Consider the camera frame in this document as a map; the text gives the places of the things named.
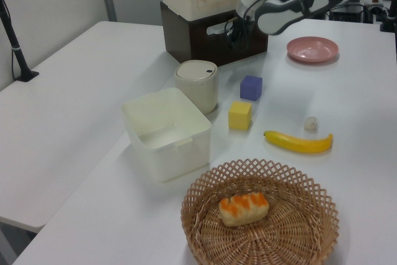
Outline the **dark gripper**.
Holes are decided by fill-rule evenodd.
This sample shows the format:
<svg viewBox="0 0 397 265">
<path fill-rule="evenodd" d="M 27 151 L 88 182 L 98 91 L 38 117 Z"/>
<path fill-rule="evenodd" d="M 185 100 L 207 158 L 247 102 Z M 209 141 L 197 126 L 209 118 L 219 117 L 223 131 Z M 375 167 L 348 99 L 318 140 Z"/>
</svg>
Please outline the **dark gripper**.
<svg viewBox="0 0 397 265">
<path fill-rule="evenodd" d="M 237 46 L 245 47 L 246 46 L 246 35 L 249 34 L 254 27 L 255 19 L 250 15 L 246 15 L 245 17 L 241 17 L 237 13 L 232 22 L 231 30 L 228 32 L 228 38 L 230 42 L 230 48 L 235 49 L 236 46 L 236 36 L 237 38 Z"/>
</svg>

